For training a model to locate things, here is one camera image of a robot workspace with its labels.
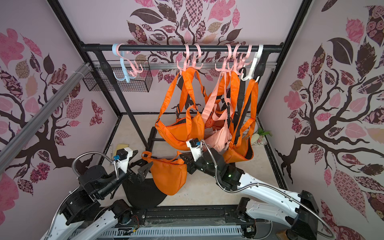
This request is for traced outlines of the bright orange sling bag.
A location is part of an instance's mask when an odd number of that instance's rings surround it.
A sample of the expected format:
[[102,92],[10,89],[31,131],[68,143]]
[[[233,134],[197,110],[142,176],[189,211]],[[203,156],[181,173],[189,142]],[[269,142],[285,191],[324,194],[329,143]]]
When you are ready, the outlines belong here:
[[245,104],[241,110],[241,116],[229,148],[223,157],[226,163],[249,161],[254,157],[252,149],[252,135],[256,128],[259,85],[251,79],[245,94]]

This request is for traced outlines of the peach pink bag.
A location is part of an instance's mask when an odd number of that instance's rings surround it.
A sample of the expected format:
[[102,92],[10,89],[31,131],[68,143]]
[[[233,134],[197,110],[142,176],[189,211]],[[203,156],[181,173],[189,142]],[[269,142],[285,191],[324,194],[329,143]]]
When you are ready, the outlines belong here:
[[[206,128],[211,130],[205,137],[205,142],[217,152],[225,151],[228,148],[232,137],[230,124],[232,122],[231,116],[233,113],[233,107],[227,96],[227,82],[227,74],[221,73],[202,113],[202,118]],[[219,107],[219,103],[217,103],[217,97],[219,96],[220,88],[223,88],[222,96],[224,100],[223,106],[225,109],[218,111],[217,109]]]

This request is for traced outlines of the orange backpack with straps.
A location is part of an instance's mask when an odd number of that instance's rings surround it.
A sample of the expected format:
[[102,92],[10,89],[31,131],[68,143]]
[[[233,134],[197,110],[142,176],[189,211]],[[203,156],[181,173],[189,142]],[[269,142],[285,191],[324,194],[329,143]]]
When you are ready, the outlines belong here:
[[197,76],[199,83],[202,81],[199,72],[193,67],[189,67],[186,71],[183,71],[181,75],[184,80],[183,93],[190,96],[192,105],[187,109],[186,116],[177,120],[174,124],[166,126],[163,122],[161,122],[161,116],[168,108],[178,82],[179,75],[176,75],[166,93],[158,119],[155,123],[155,128],[170,146],[180,151],[187,151],[189,150],[189,147],[187,147],[186,144],[188,140],[195,138],[202,140],[205,136],[205,123],[202,115],[199,112],[197,112],[195,116],[191,115],[191,110],[198,110],[192,85],[194,76]]

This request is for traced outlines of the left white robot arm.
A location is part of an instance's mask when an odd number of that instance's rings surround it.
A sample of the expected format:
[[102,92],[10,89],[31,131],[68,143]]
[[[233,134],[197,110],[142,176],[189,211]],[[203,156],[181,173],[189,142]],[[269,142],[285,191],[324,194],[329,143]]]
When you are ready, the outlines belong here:
[[79,176],[79,186],[62,201],[43,240],[96,240],[116,225],[131,226],[134,216],[125,200],[116,200],[102,209],[100,201],[115,191],[124,181],[142,183],[152,164],[145,164],[138,173],[130,169],[125,172],[107,174],[97,165]]

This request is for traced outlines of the dark orange waist bag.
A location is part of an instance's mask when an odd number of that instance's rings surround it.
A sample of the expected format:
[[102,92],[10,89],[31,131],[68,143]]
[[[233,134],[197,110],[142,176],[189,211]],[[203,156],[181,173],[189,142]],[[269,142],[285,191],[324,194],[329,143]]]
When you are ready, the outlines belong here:
[[219,104],[214,104],[213,110],[205,123],[206,129],[219,130],[225,125],[225,120],[220,117],[227,114],[227,106],[223,105],[220,107]]

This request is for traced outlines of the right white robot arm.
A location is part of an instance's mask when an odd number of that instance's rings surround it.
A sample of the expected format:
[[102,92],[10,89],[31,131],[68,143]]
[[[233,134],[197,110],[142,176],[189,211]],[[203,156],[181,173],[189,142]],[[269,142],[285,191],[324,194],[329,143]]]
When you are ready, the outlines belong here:
[[318,237],[319,208],[308,191],[290,192],[256,179],[234,164],[225,163],[215,150],[198,160],[191,153],[181,154],[188,173],[201,171],[217,179],[228,193],[244,194],[238,205],[239,218],[269,220],[289,227],[290,240],[315,240]]

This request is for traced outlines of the dark orange strapped bag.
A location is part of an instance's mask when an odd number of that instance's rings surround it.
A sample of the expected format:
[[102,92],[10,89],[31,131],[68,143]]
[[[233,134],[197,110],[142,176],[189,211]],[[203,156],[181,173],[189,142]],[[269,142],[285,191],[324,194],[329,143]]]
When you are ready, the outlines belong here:
[[227,98],[230,99],[233,113],[231,114],[231,123],[230,123],[229,129],[232,135],[234,135],[235,129],[239,121],[239,114],[241,112],[242,101],[243,101],[243,100],[240,100],[241,106],[238,107],[240,85],[241,85],[241,81],[237,74],[230,72],[230,73],[224,73],[220,76],[217,99],[224,93],[226,93]]

